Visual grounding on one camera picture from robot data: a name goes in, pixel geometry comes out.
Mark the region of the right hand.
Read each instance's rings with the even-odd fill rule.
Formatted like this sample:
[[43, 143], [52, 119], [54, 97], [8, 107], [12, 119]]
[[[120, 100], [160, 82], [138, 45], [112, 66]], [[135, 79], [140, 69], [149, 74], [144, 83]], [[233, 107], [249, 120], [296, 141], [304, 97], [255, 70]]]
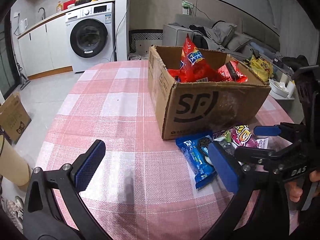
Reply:
[[[309, 178], [311, 182], [319, 182], [320, 180], [319, 170], [315, 170], [311, 172]], [[294, 203], [299, 202], [303, 194], [303, 190], [297, 185], [297, 183], [295, 181], [288, 182], [286, 184], [286, 188], [289, 191], [289, 199]]]

